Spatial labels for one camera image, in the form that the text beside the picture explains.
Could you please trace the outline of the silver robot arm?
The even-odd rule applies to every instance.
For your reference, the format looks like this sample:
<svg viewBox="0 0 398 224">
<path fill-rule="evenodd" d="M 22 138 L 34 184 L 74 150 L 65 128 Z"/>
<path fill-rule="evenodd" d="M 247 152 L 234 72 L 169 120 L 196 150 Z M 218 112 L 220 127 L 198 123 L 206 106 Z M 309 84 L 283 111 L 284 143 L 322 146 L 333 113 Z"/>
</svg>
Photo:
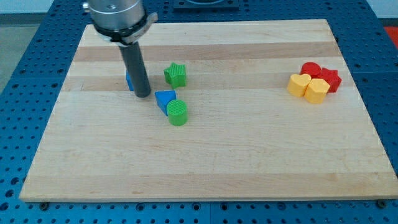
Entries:
<svg viewBox="0 0 398 224">
<path fill-rule="evenodd" d="M 99 36 L 121 47 L 135 44 L 158 21 L 158 14 L 149 14 L 142 0 L 86 0 L 82 8 Z"/>
</svg>

